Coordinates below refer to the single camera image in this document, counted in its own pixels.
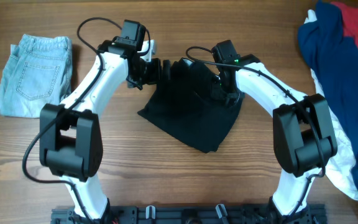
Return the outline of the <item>black t-shirt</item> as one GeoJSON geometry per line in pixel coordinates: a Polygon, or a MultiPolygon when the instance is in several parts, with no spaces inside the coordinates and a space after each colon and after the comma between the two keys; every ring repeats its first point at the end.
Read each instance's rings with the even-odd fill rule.
{"type": "Polygon", "coordinates": [[[181,58],[170,74],[170,80],[157,83],[138,115],[203,153],[217,151],[236,122],[244,95],[227,95],[203,63],[181,58]]]}

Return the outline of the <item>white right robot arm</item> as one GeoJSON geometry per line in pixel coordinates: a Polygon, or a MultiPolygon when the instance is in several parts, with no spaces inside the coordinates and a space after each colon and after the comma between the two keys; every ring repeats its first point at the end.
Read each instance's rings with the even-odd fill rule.
{"type": "Polygon", "coordinates": [[[310,188],[337,154],[326,99],[293,89],[252,57],[215,56],[214,64],[224,86],[251,96],[273,119],[273,150],[282,171],[265,219],[291,223],[308,216],[310,188]]]}

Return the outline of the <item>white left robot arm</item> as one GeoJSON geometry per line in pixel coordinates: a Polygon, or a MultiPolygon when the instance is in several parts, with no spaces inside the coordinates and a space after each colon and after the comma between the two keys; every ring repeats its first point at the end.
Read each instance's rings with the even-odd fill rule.
{"type": "Polygon", "coordinates": [[[69,190],[75,206],[68,220],[73,223],[112,220],[98,177],[103,157],[99,117],[122,82],[142,88],[158,80],[162,68],[155,52],[154,40],[105,41],[77,89],[59,105],[46,104],[40,112],[40,163],[69,190]]]}

